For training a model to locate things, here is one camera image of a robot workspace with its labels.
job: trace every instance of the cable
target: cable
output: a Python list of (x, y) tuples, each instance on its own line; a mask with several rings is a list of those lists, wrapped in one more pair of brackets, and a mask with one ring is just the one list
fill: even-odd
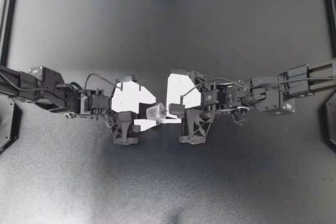
[(76, 100), (80, 100), (84, 97), (85, 93), (86, 93), (86, 90), (87, 90), (87, 85), (88, 85), (88, 81), (90, 79), (91, 76), (96, 76), (98, 77), (99, 79), (107, 82), (109, 85), (115, 87), (115, 88), (118, 88), (118, 89), (121, 89), (121, 87), (117, 87), (116, 84), (114, 84), (113, 82), (110, 82), (108, 79), (105, 79), (104, 77), (100, 76), (99, 74), (97, 73), (91, 73), (89, 74), (87, 77), (86, 77), (86, 80), (85, 80), (85, 85), (84, 85), (84, 90), (83, 90), (83, 93), (81, 94), (81, 96), (79, 98), (77, 98)]
[(109, 96), (109, 99), (111, 99), (113, 97), (113, 95), (114, 95), (114, 89), (112, 90), (112, 92), (111, 92), (111, 94)]
[(208, 79), (208, 80), (205, 80), (205, 81), (202, 81), (200, 82), (199, 84), (195, 85), (192, 89), (190, 89), (188, 92), (186, 92), (184, 95), (181, 96), (181, 100), (187, 95), (189, 94), (191, 91), (193, 91), (194, 89), (198, 88), (199, 86), (202, 86), (203, 84), (205, 83), (208, 83), (210, 81), (228, 81), (228, 82), (231, 82), (241, 88), (244, 88), (243, 85), (240, 85), (239, 83), (235, 82), (235, 81), (231, 81), (229, 79), (226, 79), (226, 78), (212, 78), (212, 79)]
[(18, 87), (18, 86), (15, 85), (14, 83), (12, 83), (12, 81), (9, 80), (9, 79), (8, 79), (4, 74), (2, 74), (1, 72), (0, 72), (0, 76), (1, 76), (6, 82), (8, 82), (14, 89), (16, 89), (16, 90), (18, 90), (18, 91), (21, 91), (21, 92), (46, 91), (46, 92), (48, 92), (48, 93), (50, 93), (50, 94), (53, 94), (53, 95), (56, 96), (57, 98), (66, 101), (65, 98), (61, 97), (59, 94), (57, 94), (56, 92), (53, 92), (52, 90), (49, 90), (49, 89), (46, 89), (46, 88), (23, 89), (23, 88)]
[(73, 85), (74, 87), (76, 87), (77, 89), (81, 89), (81, 90), (83, 89), (82, 86), (79, 85), (79, 84), (78, 84), (77, 82), (75, 82), (75, 81), (70, 82), (70, 84)]
[(290, 82), (296, 82), (296, 81), (323, 81), (323, 80), (333, 80), (333, 79), (334, 79), (333, 77), (326, 77), (326, 78), (301, 78), (301, 79), (292, 79), (292, 80), (286, 80), (286, 81), (275, 81), (275, 82), (262, 83), (256, 86), (252, 86), (252, 89), (260, 88), (263, 86), (271, 86), (271, 85), (290, 83)]
[(247, 106), (237, 106), (232, 109), (221, 109), (221, 110), (216, 110), (216, 112), (232, 112), (232, 111), (240, 111), (240, 110), (247, 110), (249, 111), (251, 108)]

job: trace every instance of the plastic cup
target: plastic cup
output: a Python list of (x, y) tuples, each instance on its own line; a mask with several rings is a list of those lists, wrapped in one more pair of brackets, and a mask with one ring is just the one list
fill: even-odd
[(166, 108), (162, 103), (158, 103), (154, 106), (146, 109), (146, 117), (149, 120), (155, 120), (162, 123), (166, 119)]

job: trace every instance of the gray table surface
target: gray table surface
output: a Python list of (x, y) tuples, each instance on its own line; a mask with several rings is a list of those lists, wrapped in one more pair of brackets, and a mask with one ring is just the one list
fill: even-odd
[[(137, 73), (164, 101), (172, 68), (246, 79), (331, 58), (324, 0), (17, 0), (8, 66), (81, 84)], [(103, 122), (21, 104), (0, 155), (0, 223), (335, 223), (330, 94), (242, 127), (222, 118), (198, 146), (178, 142), (178, 125), (117, 146)]]

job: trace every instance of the metal frame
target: metal frame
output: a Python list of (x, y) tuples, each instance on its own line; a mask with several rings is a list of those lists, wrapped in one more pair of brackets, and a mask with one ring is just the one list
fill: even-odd
[[(16, 0), (3, 0), (2, 4), (0, 15), (0, 65), (2, 66), (7, 65), (15, 1)], [(333, 52), (336, 54), (336, 2), (335, 0), (325, 0), (325, 2), (328, 9)]]

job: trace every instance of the black mounting plate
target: black mounting plate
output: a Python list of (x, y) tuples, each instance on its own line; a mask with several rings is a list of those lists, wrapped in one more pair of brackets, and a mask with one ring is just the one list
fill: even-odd
[(329, 140), (336, 145), (336, 93), (325, 103)]
[(11, 141), (16, 140), (15, 121), (17, 105), (13, 100), (0, 95), (0, 152)]

